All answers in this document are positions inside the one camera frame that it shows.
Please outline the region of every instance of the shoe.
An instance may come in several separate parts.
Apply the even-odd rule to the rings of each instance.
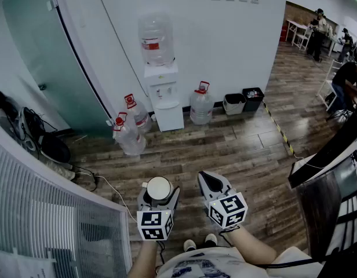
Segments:
[[[193,248],[196,250],[196,244],[193,240],[186,240],[184,243],[184,252],[187,252],[189,249]]]
[[[217,246],[217,237],[214,234],[208,234],[204,242],[206,243],[207,241],[212,241]]]

